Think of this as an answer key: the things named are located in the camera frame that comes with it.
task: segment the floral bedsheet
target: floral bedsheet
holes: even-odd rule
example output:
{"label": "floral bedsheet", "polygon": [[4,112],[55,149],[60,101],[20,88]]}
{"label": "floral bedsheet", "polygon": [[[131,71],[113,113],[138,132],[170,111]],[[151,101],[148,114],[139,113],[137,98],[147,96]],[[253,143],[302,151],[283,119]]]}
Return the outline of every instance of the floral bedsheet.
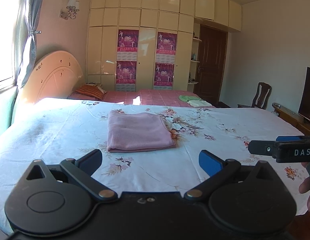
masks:
{"label": "floral bedsheet", "polygon": [[[108,113],[158,114],[165,120],[176,148],[139,153],[107,152]],[[4,202],[33,159],[57,164],[80,158],[93,149],[103,153],[103,163],[93,178],[115,190],[179,191],[184,194],[209,176],[200,168],[198,155],[206,149],[221,159],[234,158],[245,165],[270,162],[298,206],[306,211],[308,194],[298,186],[307,171],[299,164],[276,163],[270,156],[251,155],[251,140],[275,140],[301,133],[277,116],[254,108],[185,108],[133,106],[113,103],[45,98],[25,119],[0,137],[0,228],[11,232]]]}

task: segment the wall lamp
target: wall lamp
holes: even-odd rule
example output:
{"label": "wall lamp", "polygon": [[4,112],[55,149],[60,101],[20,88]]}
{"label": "wall lamp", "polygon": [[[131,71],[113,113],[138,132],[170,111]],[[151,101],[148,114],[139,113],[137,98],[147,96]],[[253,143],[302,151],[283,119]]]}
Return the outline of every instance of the wall lamp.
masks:
{"label": "wall lamp", "polygon": [[72,20],[76,19],[76,14],[79,11],[79,1],[69,0],[66,8],[68,9],[68,12],[63,12],[61,10],[61,14],[59,15],[60,18],[63,18],[64,20],[68,20],[68,18],[71,18]]}

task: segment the gray curtain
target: gray curtain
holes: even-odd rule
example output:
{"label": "gray curtain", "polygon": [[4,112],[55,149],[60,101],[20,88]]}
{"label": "gray curtain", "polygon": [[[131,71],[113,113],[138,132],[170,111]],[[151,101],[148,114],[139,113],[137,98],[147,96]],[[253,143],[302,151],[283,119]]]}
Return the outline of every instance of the gray curtain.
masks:
{"label": "gray curtain", "polygon": [[39,22],[43,0],[21,0],[20,14],[17,20],[15,58],[18,89],[22,88],[35,65],[36,28]]}

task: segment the folded towel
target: folded towel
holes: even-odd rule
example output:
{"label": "folded towel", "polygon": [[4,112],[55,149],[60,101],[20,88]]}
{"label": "folded towel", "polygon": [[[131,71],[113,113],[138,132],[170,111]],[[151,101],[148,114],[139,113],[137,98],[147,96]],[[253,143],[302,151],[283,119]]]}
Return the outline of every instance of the folded towel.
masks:
{"label": "folded towel", "polygon": [[178,98],[179,98],[180,101],[183,101],[183,102],[187,102],[189,100],[202,100],[201,98],[198,98],[198,97],[182,96],[182,95],[180,95]]}
{"label": "folded towel", "polygon": [[110,111],[107,138],[109,152],[146,152],[171,147],[176,147],[176,143],[160,115]]}
{"label": "folded towel", "polygon": [[193,107],[204,107],[204,106],[212,106],[210,103],[202,100],[202,101],[198,101],[198,100],[190,100],[188,101],[188,103],[193,106]]}

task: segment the tv stand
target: tv stand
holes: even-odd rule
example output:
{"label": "tv stand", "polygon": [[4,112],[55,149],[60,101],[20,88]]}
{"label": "tv stand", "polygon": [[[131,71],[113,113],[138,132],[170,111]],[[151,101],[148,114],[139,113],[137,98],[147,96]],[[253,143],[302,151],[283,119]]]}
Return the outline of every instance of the tv stand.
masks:
{"label": "tv stand", "polygon": [[284,106],[273,106],[278,117],[290,123],[293,127],[297,128],[304,135],[310,136],[310,121],[299,114],[287,109]]}

